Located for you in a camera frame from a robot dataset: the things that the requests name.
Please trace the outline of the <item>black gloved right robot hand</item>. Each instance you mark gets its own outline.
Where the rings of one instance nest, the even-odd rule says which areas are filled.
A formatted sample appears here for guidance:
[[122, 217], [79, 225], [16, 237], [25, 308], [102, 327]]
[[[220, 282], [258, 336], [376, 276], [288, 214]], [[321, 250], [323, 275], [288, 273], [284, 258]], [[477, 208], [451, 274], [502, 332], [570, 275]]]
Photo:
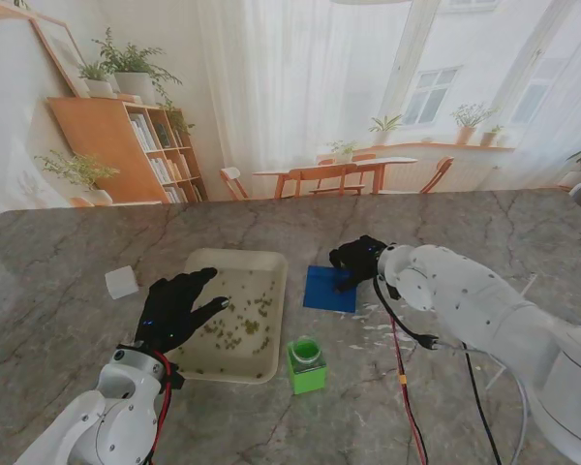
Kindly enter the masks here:
[[348, 278], [337, 284], [339, 293], [356, 288], [361, 282], [371, 280], [378, 273], [378, 259], [387, 245], [369, 235], [340, 245], [329, 252], [329, 260], [336, 269], [346, 270]]

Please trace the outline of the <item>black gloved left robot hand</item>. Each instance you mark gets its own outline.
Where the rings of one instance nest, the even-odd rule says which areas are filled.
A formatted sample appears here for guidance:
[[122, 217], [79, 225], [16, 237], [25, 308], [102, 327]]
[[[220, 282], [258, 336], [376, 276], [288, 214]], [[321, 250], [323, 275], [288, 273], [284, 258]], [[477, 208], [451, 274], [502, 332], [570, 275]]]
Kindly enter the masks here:
[[217, 296], [201, 307], [194, 304], [218, 270], [206, 267], [179, 273], [172, 279], [156, 281], [148, 292], [138, 320], [134, 342], [142, 348], [166, 354], [189, 340], [193, 334], [229, 305], [226, 296]]

